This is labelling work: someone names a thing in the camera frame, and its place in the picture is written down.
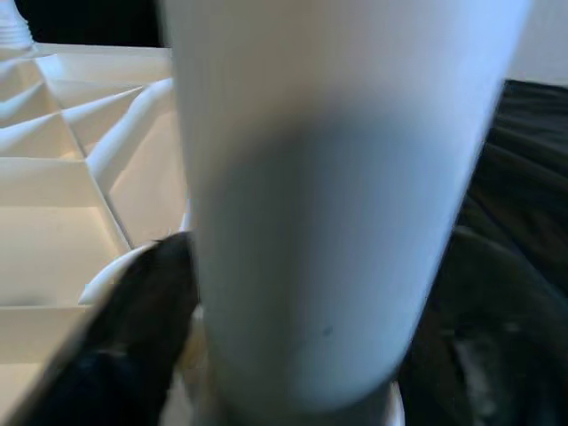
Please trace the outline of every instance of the dark background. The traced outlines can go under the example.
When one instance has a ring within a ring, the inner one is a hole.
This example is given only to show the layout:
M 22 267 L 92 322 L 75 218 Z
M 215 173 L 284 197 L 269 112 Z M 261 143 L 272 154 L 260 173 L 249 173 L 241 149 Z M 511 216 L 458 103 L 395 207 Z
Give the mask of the dark background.
M 40 43 L 162 46 L 154 0 L 16 0 Z

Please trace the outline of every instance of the white plastic tray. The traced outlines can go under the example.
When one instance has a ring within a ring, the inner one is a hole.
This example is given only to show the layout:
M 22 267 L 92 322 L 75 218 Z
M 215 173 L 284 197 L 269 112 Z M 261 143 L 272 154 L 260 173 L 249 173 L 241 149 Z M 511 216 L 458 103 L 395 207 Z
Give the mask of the white plastic tray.
M 37 47 L 0 52 L 0 422 L 85 285 L 186 206 L 168 51 Z

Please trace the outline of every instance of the white plastic tube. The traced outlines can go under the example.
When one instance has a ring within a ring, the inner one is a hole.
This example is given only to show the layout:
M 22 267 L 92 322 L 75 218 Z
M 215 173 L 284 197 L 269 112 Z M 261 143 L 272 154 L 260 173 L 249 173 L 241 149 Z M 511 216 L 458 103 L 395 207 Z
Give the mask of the white plastic tube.
M 169 0 L 219 389 L 259 424 L 390 380 L 530 0 Z

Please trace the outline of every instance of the dark cloth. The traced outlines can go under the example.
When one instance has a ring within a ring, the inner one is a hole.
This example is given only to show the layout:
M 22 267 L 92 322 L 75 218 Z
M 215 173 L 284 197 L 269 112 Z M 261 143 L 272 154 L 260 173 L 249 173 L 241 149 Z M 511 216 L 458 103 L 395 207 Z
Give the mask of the dark cloth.
M 568 90 L 507 82 L 400 372 L 406 424 L 568 424 Z

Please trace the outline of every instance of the white wall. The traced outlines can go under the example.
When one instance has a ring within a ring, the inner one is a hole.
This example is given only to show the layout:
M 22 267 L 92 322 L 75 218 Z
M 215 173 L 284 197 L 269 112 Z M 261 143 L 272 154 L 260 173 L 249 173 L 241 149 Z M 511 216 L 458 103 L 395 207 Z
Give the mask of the white wall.
M 568 1 L 533 0 L 509 78 L 568 84 Z

